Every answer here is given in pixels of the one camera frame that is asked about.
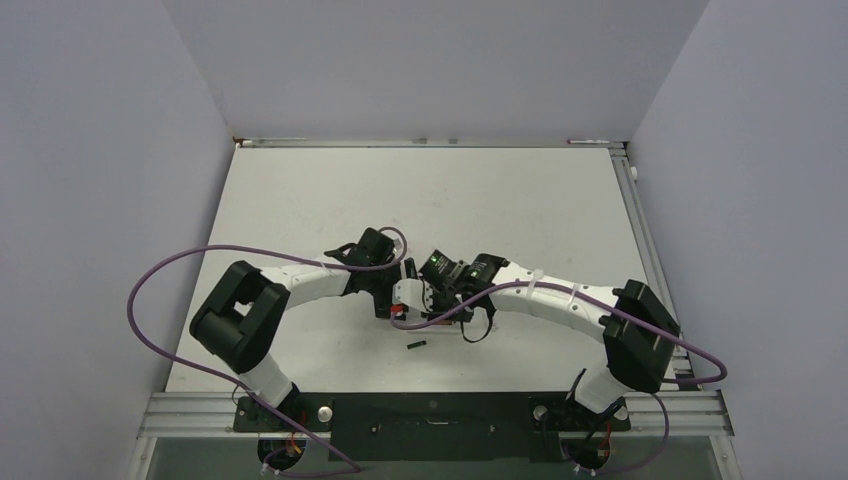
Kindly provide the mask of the white remote control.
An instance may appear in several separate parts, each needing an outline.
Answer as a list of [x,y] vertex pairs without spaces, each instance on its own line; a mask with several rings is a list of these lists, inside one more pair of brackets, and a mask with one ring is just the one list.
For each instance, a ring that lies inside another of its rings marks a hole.
[[420,323],[415,324],[415,325],[411,325],[409,330],[410,331],[419,331],[419,330],[424,330],[424,329],[427,329],[427,328],[441,329],[441,330],[457,329],[462,324],[463,324],[463,322],[461,320],[457,320],[457,319],[446,319],[446,320],[440,320],[440,321],[430,320],[430,321],[420,322]]

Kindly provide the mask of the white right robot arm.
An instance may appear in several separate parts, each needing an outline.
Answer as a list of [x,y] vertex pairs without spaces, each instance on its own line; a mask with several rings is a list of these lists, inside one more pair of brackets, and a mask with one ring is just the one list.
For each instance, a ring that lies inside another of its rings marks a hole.
[[629,392],[656,393],[676,348],[680,327],[649,285],[630,279],[621,287],[594,286],[528,270],[503,257],[480,254],[453,261],[435,250],[418,272],[429,286],[434,313],[466,321],[476,308],[529,315],[565,326],[601,344],[605,357],[579,376],[565,401],[567,419],[589,428]]

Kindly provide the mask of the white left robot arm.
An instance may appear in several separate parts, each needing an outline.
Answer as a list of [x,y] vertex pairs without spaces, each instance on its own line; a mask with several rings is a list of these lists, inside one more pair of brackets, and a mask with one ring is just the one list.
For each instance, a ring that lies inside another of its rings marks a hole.
[[388,318],[394,286],[413,266],[403,259],[405,245],[394,227],[368,227],[358,241],[304,263],[260,269],[237,261],[195,313],[190,334],[262,399],[262,421],[287,429],[297,419],[299,389],[270,352],[283,314],[322,298],[366,293],[375,316]]

